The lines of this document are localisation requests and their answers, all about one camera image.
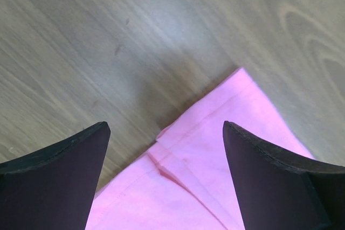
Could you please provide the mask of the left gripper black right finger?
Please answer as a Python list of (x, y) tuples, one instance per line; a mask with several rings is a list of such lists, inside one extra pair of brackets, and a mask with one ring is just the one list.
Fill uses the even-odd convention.
[(233, 122), (223, 141), (246, 229), (344, 229), (344, 167), (298, 155)]

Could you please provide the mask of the light pink t shirt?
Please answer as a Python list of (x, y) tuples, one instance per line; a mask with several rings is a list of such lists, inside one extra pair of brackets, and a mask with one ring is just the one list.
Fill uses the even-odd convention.
[(87, 229), (243, 229), (223, 124), (311, 157), (243, 68), (157, 136), (93, 201)]

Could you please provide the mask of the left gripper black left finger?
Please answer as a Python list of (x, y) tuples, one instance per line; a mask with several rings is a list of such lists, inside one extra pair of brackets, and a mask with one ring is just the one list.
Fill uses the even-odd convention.
[(98, 122), (1, 163), (1, 229), (85, 229), (110, 135)]

